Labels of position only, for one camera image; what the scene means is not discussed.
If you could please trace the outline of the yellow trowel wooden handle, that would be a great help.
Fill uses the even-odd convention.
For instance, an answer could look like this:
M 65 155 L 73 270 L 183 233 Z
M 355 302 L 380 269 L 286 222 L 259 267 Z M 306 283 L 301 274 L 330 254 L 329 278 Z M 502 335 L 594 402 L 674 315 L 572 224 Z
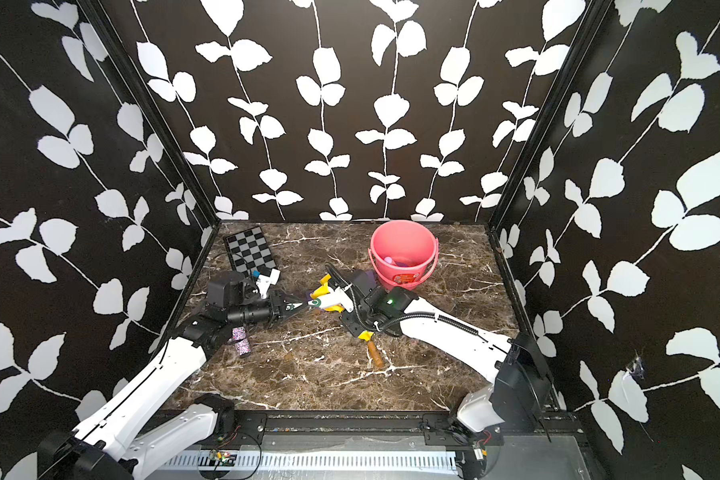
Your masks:
M 376 369 L 383 369 L 384 368 L 384 360 L 383 360 L 378 348 L 374 344 L 373 333 L 370 331 L 364 330 L 358 336 L 358 338 L 361 340 L 364 340 L 366 342 L 367 351 L 368 351 L 369 357 L 373 363 L 373 366 Z

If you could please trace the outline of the pink plastic bucket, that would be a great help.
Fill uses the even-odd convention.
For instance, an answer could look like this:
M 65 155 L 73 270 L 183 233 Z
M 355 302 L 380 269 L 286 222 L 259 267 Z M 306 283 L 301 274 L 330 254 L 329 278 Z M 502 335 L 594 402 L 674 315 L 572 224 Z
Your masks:
M 375 229 L 368 255 L 379 282 L 387 291 L 393 287 L 414 290 L 434 273 L 439 247 L 439 240 L 422 224 L 393 220 Z M 418 265 L 400 268 L 385 263 L 385 257 Z

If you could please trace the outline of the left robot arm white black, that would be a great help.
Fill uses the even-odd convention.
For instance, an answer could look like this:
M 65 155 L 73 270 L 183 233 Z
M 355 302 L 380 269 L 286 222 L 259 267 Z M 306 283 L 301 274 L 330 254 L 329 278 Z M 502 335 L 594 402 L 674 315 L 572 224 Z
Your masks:
M 233 401 L 203 394 L 184 412 L 152 429 L 144 426 L 174 391 L 249 325 L 272 326 L 318 306 L 318 301 L 268 287 L 265 278 L 233 271 L 210 281 L 205 301 L 178 325 L 164 346 L 112 400 L 71 432 L 54 432 L 37 450 L 40 479 L 144 479 L 189 446 L 220 445 L 240 432 Z

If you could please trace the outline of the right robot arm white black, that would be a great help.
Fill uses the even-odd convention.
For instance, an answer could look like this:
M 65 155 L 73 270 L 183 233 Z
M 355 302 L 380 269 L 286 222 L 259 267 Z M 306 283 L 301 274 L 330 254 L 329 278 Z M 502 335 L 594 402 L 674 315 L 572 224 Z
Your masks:
M 363 340 L 405 336 L 461 361 L 488 385 L 465 395 L 453 422 L 474 434 L 490 427 L 532 432 L 542 425 L 550 393 L 527 341 L 481 329 L 438 309 L 401 287 L 385 289 L 372 271 L 338 272 L 327 281 L 339 295 L 341 321 Z

